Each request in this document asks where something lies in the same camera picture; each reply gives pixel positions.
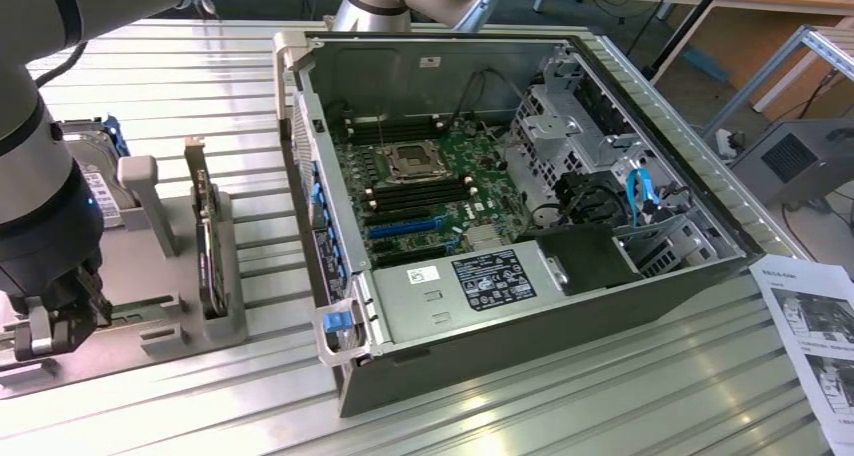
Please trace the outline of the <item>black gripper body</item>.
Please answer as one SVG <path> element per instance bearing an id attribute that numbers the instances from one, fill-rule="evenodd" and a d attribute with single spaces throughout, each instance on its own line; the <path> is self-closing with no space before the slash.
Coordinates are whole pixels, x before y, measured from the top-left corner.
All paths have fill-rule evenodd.
<path id="1" fill-rule="evenodd" d="M 100 207 L 83 172 L 74 169 L 48 201 L 1 225 L 1 291 L 15 304 L 28 297 L 46 304 L 76 299 L 59 295 L 55 284 L 80 267 L 98 272 L 103 232 Z"/>

